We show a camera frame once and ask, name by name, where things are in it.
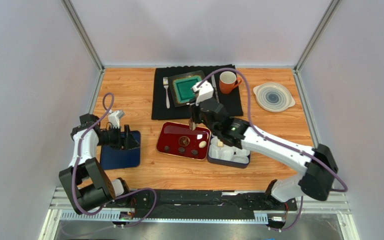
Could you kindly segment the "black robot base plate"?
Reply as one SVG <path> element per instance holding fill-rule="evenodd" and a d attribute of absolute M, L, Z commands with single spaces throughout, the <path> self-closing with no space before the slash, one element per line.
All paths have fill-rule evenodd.
<path fill-rule="evenodd" d="M 145 190 L 110 203 L 111 208 L 133 211 L 136 218 L 198 219 L 198 220 L 251 220 L 255 211 L 298 209 L 295 200 L 287 203 L 269 203 L 263 192 L 233 192 L 215 190 Z"/>

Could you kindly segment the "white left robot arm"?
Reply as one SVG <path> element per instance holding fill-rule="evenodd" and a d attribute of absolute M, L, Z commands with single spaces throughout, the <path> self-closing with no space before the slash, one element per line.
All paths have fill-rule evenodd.
<path fill-rule="evenodd" d="M 110 180 L 96 158 L 97 148 L 102 146 L 107 151 L 107 161 L 127 168 L 139 165 L 140 133 L 131 131 L 127 124 L 121 129 L 123 116 L 122 110 L 110 113 L 109 128 L 101 129 L 100 119 L 87 113 L 80 116 L 80 125 L 71 132 L 74 152 L 69 167 L 59 172 L 59 180 L 79 215 L 91 216 L 91 210 L 130 192 L 122 178 Z"/>

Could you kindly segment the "white oval chocolate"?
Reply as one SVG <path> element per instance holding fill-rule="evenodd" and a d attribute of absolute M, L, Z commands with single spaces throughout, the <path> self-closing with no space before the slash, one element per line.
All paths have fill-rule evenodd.
<path fill-rule="evenodd" d="M 199 145 L 198 145 L 198 147 L 200 148 L 200 149 L 203 149 L 203 148 L 205 148 L 207 146 L 207 142 L 206 141 L 201 141 L 200 143 L 199 143 Z"/>
<path fill-rule="evenodd" d="M 190 129 L 191 129 L 192 131 L 194 131 L 195 128 L 196 128 L 196 125 L 195 125 L 194 122 L 192 122 L 192 123 L 190 124 Z"/>

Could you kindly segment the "metal serving tongs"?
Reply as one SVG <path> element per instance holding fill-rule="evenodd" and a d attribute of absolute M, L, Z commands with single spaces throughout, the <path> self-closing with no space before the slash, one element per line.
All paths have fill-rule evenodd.
<path fill-rule="evenodd" d="M 189 113 L 190 113 L 190 119 L 189 119 L 189 128 L 190 128 L 190 124 L 191 123 L 194 123 L 195 124 L 195 128 L 196 128 L 196 113 L 195 113 L 195 107 L 190 105 L 189 106 Z"/>

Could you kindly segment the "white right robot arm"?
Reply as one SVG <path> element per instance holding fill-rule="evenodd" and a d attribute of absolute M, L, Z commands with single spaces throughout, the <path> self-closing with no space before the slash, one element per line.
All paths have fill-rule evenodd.
<path fill-rule="evenodd" d="M 326 201 L 333 191 L 338 166 L 328 146 L 320 143 L 311 147 L 273 136 L 246 120 L 230 116 L 214 98 L 200 103 L 191 101 L 188 107 L 191 129 L 204 124 L 223 144 L 265 155 L 296 171 L 292 177 L 269 184 L 266 193 L 270 200 L 284 203 L 308 196 Z"/>

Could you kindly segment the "dark blue box lid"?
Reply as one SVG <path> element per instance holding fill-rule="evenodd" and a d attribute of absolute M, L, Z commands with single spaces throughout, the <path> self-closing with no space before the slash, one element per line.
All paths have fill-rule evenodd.
<path fill-rule="evenodd" d="M 135 168 L 141 162 L 141 149 L 114 149 L 109 145 L 102 145 L 100 165 L 104 170 Z"/>

